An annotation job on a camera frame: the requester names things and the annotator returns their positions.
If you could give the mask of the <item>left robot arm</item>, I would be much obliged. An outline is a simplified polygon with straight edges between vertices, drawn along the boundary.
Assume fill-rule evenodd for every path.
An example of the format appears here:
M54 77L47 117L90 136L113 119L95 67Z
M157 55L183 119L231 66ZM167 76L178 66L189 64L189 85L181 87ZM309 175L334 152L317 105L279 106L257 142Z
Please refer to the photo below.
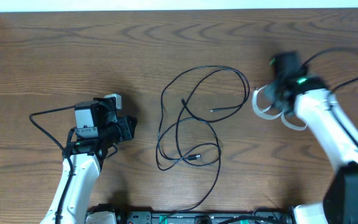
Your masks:
M121 95L93 98L70 108L76 126L69 130L62 177L42 223L86 223L90 195L104 160L117 153L119 143L134 138L137 119L117 115Z

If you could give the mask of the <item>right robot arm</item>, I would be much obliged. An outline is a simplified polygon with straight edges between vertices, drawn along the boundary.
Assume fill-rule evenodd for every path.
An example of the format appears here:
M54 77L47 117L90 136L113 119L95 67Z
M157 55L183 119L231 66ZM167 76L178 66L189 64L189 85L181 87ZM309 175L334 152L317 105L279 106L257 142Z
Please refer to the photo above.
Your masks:
M334 179L323 201L293 208L294 223L358 223L358 130L342 110L334 92L300 62L298 53L272 57L274 81L262 87L282 123L309 129L326 153Z

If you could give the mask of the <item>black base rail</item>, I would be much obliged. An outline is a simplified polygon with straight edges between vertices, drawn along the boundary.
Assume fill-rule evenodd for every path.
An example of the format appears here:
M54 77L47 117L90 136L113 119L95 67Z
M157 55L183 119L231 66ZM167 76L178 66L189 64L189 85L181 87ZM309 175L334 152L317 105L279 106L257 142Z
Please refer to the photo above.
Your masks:
M230 221L238 224L294 223L290 213L269 208L258 208L253 212L155 212L145 208L126 210L111 204L91 207L85 217L86 224L217 224Z

